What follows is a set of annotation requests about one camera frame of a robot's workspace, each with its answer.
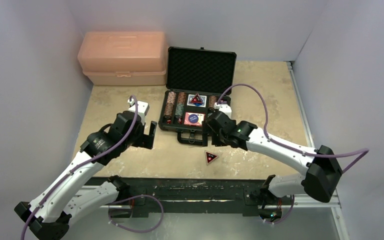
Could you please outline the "brown poker chip stack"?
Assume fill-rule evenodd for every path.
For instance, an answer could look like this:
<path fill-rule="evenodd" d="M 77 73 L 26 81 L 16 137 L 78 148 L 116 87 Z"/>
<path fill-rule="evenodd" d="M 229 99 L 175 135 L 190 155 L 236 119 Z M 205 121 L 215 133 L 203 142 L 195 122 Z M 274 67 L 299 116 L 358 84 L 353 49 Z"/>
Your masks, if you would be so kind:
<path fill-rule="evenodd" d="M 210 111 L 213 111 L 215 109 L 214 105 L 215 103 L 217 102 L 217 97 L 216 96 L 210 96 L 209 97 L 209 104 L 208 104 L 208 108 Z"/>

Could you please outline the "red triangular dealer button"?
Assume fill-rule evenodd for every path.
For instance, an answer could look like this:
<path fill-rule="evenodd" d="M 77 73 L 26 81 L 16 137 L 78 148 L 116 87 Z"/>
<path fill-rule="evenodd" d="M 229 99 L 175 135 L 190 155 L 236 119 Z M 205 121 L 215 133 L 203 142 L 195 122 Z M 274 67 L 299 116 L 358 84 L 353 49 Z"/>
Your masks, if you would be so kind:
<path fill-rule="evenodd" d="M 196 106 L 201 106 L 204 103 L 204 101 L 202 100 L 201 96 L 198 93 L 196 93 L 194 97 L 190 100 L 190 103 Z"/>

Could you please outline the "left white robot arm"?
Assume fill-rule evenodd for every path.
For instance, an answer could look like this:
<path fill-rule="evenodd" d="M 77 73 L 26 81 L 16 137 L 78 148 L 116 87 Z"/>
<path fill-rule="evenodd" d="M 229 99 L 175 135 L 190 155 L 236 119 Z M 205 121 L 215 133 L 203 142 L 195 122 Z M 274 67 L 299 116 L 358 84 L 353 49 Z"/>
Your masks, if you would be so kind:
<path fill-rule="evenodd" d="M 145 198 L 146 194 L 132 195 L 130 185 L 118 175 L 75 196 L 95 173 L 129 147 L 152 149 L 157 123 L 152 121 L 145 134 L 145 117 L 143 111 L 118 113 L 113 123 L 86 138 L 69 166 L 45 191 L 29 202 L 19 202 L 14 211 L 24 222 L 20 239 L 25 239 L 30 230 L 38 240 L 60 240 L 74 223 L 103 205 L 132 204 L 135 199 Z"/>

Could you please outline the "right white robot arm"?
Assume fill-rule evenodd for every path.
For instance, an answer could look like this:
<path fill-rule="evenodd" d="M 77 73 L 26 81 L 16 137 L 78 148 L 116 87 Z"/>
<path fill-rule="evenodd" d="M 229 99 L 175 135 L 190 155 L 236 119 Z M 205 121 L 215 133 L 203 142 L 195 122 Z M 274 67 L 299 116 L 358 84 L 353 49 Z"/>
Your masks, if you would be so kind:
<path fill-rule="evenodd" d="M 260 196 L 268 204 L 286 195 L 306 194 L 328 203 L 342 177 L 343 170 L 331 148 L 318 149 L 298 145 L 271 134 L 248 121 L 230 119 L 216 111 L 203 122 L 214 145 L 230 146 L 263 154 L 297 171 L 288 176 L 271 175 L 263 184 Z"/>

